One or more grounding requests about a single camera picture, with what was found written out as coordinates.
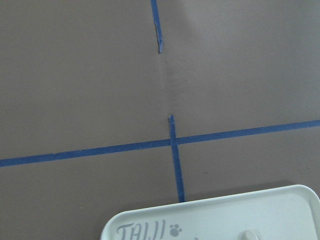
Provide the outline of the white bear tray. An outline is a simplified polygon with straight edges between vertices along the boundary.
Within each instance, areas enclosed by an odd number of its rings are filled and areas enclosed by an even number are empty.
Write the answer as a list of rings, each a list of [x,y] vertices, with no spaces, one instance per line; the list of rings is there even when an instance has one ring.
[[[238,240],[245,230],[262,240],[317,240],[320,200],[304,185],[290,185],[121,212],[102,240]]]

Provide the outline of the beige spoon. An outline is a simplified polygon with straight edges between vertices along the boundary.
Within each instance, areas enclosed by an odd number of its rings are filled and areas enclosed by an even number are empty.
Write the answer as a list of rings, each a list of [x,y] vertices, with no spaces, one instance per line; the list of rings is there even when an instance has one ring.
[[[247,229],[239,233],[239,240],[261,240],[260,233],[253,229]]]

